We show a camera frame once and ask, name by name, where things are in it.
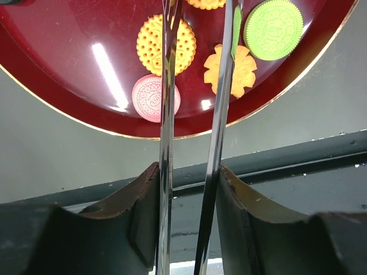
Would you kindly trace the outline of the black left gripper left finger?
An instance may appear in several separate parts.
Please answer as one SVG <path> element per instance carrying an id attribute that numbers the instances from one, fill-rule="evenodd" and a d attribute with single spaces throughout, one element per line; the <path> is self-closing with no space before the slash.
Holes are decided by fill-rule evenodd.
<path id="1" fill-rule="evenodd" d="M 1 206 L 2 274 L 148 274 L 159 228 L 159 167 L 79 213 Z"/>

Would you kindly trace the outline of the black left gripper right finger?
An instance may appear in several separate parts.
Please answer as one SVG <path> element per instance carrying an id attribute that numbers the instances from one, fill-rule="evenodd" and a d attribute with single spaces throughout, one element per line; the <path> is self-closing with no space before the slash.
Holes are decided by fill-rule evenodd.
<path id="1" fill-rule="evenodd" d="M 366 273 L 365 213 L 300 213 L 225 166 L 216 210 L 225 274 Z"/>

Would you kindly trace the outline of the silver metal tongs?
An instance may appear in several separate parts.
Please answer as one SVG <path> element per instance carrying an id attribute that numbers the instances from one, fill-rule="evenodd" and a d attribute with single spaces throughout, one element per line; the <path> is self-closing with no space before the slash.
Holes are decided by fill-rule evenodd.
<path id="1" fill-rule="evenodd" d="M 162 23 L 162 97 L 160 135 L 160 208 L 159 241 L 156 253 L 156 274 L 170 273 L 171 204 L 173 200 L 173 139 L 175 56 L 177 34 L 182 18 L 182 1 L 163 1 Z M 204 196 L 198 232 L 194 274 L 206 274 L 210 235 L 221 164 L 222 146 L 231 94 L 235 55 L 243 16 L 243 1 L 225 4 L 224 34 L 217 94 L 213 113 L 212 134 L 206 169 Z"/>

